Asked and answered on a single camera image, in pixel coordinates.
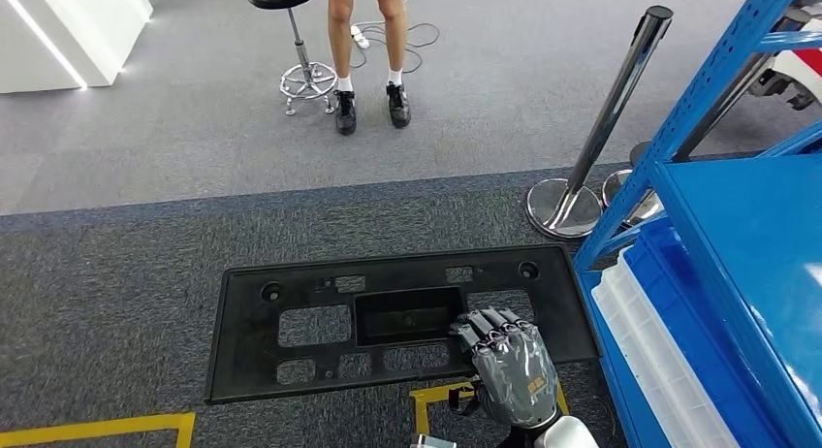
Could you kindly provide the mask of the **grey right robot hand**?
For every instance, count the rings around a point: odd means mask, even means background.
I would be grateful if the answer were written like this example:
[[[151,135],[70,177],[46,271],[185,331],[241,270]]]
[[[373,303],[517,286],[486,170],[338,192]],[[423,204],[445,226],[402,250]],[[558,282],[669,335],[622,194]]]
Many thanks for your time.
[[[495,422],[521,429],[558,414],[558,379],[538,327],[509,308],[459,315],[450,326],[475,369],[476,400]]]

